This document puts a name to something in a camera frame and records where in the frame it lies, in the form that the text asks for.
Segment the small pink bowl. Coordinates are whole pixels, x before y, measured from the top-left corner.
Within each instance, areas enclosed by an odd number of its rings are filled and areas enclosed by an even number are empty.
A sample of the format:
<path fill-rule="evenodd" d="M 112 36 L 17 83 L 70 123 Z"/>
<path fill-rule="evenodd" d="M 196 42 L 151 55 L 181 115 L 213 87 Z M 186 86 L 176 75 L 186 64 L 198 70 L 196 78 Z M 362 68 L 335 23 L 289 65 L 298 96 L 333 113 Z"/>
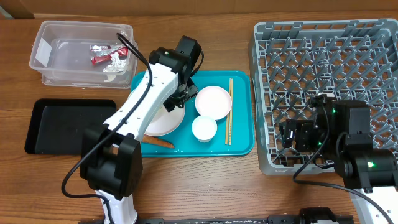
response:
<path fill-rule="evenodd" d="M 232 108 L 229 93 L 219 86 L 207 86 L 195 97 L 195 108 L 199 115 L 209 116 L 215 121 L 226 117 Z"/>

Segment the white cup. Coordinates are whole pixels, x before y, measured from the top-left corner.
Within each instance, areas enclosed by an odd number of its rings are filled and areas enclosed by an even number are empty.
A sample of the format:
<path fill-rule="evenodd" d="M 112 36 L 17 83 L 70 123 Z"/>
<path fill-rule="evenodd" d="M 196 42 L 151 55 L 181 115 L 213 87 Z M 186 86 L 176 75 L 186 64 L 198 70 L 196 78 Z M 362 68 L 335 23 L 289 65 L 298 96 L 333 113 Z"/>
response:
<path fill-rule="evenodd" d="M 200 142 L 211 141 L 217 129 L 216 121 L 209 116 L 198 116 L 192 123 L 192 133 Z"/>

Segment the red foil wrapper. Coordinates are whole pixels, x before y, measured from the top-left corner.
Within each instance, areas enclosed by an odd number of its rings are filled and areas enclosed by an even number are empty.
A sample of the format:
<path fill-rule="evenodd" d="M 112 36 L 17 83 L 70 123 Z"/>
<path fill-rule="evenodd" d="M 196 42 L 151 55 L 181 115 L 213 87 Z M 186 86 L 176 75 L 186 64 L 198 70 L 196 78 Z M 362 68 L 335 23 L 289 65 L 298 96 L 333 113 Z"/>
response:
<path fill-rule="evenodd" d="M 122 45 L 90 45 L 90 60 L 93 65 L 106 64 L 103 72 L 121 72 L 126 66 L 128 52 Z"/>

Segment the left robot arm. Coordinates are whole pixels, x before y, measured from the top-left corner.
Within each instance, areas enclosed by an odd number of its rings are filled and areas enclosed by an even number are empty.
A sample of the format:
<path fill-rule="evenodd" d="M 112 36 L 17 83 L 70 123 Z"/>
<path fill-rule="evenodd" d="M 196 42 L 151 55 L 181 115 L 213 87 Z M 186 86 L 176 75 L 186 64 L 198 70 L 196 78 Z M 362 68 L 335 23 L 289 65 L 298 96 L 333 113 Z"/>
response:
<path fill-rule="evenodd" d="M 144 133 L 161 106 L 171 112 L 197 94 L 192 76 L 204 54 L 195 39 L 183 36 L 175 49 L 159 47 L 144 58 L 122 34 L 117 37 L 147 70 L 115 114 L 84 132 L 81 159 L 74 169 L 101 200 L 104 223 L 137 223 L 132 195 L 143 170 Z"/>

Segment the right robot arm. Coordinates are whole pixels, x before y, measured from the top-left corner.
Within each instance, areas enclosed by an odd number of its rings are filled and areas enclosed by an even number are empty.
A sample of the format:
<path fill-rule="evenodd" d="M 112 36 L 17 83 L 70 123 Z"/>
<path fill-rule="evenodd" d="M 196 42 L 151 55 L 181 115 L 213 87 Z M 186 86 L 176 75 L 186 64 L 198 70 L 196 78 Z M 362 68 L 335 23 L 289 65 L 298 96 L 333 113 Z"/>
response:
<path fill-rule="evenodd" d="M 311 153 L 293 181 L 348 192 L 362 223 L 397 223 L 397 160 L 390 150 L 373 147 L 367 103 L 337 100 L 327 94 L 314 96 L 309 103 L 315 110 L 312 120 L 279 123 L 284 148 Z M 332 161 L 331 168 L 343 185 L 297 178 L 319 157 Z"/>

